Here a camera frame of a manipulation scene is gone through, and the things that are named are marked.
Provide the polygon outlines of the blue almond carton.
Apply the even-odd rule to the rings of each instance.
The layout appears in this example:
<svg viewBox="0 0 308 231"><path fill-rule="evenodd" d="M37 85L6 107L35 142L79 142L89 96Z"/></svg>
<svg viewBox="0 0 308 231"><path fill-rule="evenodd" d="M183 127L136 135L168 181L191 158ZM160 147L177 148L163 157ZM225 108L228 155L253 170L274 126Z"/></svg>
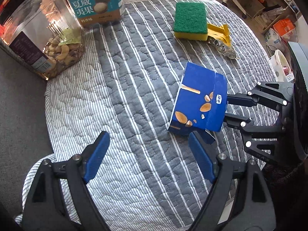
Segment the blue almond carton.
<svg viewBox="0 0 308 231"><path fill-rule="evenodd" d="M196 131L212 144L212 132L222 128L227 110L227 79L224 75L188 62L171 114L168 131L188 136Z"/></svg>

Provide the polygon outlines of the yellow snack wrapper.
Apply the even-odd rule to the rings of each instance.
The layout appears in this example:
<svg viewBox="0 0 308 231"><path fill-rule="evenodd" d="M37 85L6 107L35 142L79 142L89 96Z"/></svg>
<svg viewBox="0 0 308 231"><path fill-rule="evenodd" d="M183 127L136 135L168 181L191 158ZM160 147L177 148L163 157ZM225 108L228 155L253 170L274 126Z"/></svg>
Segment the yellow snack wrapper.
<svg viewBox="0 0 308 231"><path fill-rule="evenodd" d="M229 59L236 59L237 55L231 44L229 26L227 24L215 26L214 24L208 23L207 28L207 42L213 45L221 55Z"/></svg>

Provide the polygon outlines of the green yellow sponge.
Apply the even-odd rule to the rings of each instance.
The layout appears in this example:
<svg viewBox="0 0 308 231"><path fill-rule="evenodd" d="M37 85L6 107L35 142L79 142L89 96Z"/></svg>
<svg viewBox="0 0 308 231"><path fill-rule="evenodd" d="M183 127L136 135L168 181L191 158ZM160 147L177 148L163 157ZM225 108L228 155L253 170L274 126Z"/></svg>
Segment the green yellow sponge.
<svg viewBox="0 0 308 231"><path fill-rule="evenodd" d="M207 41L205 5L195 2L178 2L175 7L173 31L178 39Z"/></svg>

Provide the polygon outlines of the white patterned trash bin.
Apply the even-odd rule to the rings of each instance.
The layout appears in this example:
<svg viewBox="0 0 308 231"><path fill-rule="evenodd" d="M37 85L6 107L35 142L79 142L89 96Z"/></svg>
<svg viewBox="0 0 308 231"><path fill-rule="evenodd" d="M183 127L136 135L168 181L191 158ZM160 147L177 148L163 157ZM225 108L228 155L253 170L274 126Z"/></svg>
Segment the white patterned trash bin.
<svg viewBox="0 0 308 231"><path fill-rule="evenodd" d="M275 50L274 55L269 60L278 82L294 82L295 77L291 67L279 49Z"/></svg>

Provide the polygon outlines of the orange cardboard box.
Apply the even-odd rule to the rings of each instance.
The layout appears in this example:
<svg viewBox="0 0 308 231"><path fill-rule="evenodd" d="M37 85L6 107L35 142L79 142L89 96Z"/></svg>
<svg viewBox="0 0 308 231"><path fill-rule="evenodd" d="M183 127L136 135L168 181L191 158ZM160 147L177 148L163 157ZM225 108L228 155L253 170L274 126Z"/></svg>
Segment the orange cardboard box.
<svg viewBox="0 0 308 231"><path fill-rule="evenodd" d="M278 33L278 35L285 40L289 40L297 36L296 28L290 18L285 18L277 21L273 25L273 28Z"/></svg>

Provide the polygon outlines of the grey striped quilted cover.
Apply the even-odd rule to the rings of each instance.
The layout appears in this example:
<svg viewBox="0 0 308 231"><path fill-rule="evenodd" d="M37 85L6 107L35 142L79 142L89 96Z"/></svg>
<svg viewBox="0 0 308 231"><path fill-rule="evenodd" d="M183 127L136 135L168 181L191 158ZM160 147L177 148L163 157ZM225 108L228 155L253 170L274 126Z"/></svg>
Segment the grey striped quilted cover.
<svg viewBox="0 0 308 231"><path fill-rule="evenodd" d="M274 81L269 58L246 23L216 0L124 0L122 20L85 31L82 60L48 82L45 116L52 162L110 134L88 190L112 230L187 230L210 189L187 137L168 131L187 62L227 78L229 93ZM200 2L212 24L227 24L238 56L174 37L177 2Z"/></svg>

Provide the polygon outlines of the jar with mixed nuts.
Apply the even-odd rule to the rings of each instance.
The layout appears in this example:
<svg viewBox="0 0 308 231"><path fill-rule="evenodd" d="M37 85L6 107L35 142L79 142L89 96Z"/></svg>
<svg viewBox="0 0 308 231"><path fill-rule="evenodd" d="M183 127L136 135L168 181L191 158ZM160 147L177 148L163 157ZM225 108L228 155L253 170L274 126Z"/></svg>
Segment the jar with mixed nuts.
<svg viewBox="0 0 308 231"><path fill-rule="evenodd" d="M66 0L1 0L1 39L45 80L85 52L83 30Z"/></svg>

